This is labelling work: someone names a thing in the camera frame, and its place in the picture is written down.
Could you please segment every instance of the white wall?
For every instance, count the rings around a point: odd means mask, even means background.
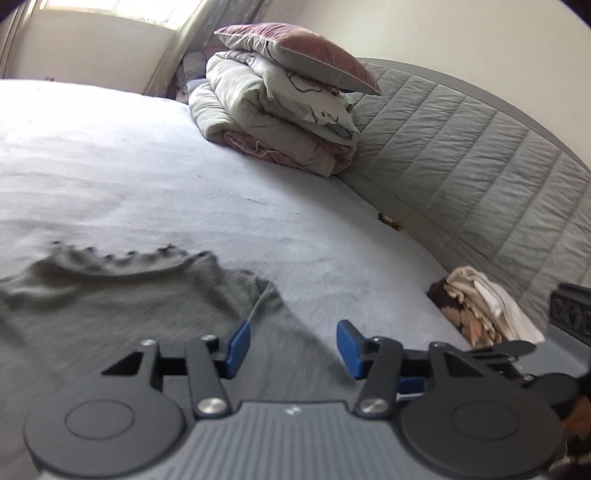
[[[558,0],[275,0],[266,20],[473,83],[591,166],[591,29]]]
[[[84,12],[36,10],[11,50],[7,77],[143,93],[174,31]]]

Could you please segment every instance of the black device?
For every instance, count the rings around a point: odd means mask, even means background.
[[[24,437],[40,478],[136,480],[522,479],[562,445],[560,417],[578,387],[563,374],[523,377],[527,342],[427,352],[337,325],[355,405],[244,402],[233,411],[220,378],[250,346],[247,322],[226,338],[144,340],[113,365],[41,402]],[[163,376],[187,377],[191,408],[164,395]]]

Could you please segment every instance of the folded comforter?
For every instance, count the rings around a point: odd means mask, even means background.
[[[207,140],[325,177],[351,163],[359,131],[328,87],[242,51],[215,54],[206,76],[189,105]]]

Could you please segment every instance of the round disc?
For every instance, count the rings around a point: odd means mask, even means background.
[[[549,406],[476,378],[436,387],[410,403],[401,412],[401,430],[420,459],[454,478],[528,475],[553,459],[561,441]]]

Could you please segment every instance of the sheer curtain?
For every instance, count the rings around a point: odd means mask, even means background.
[[[213,32],[227,25],[261,21],[272,0],[202,0],[193,15],[177,30],[164,53],[145,95],[164,96],[178,64],[187,51],[199,51],[215,45]]]

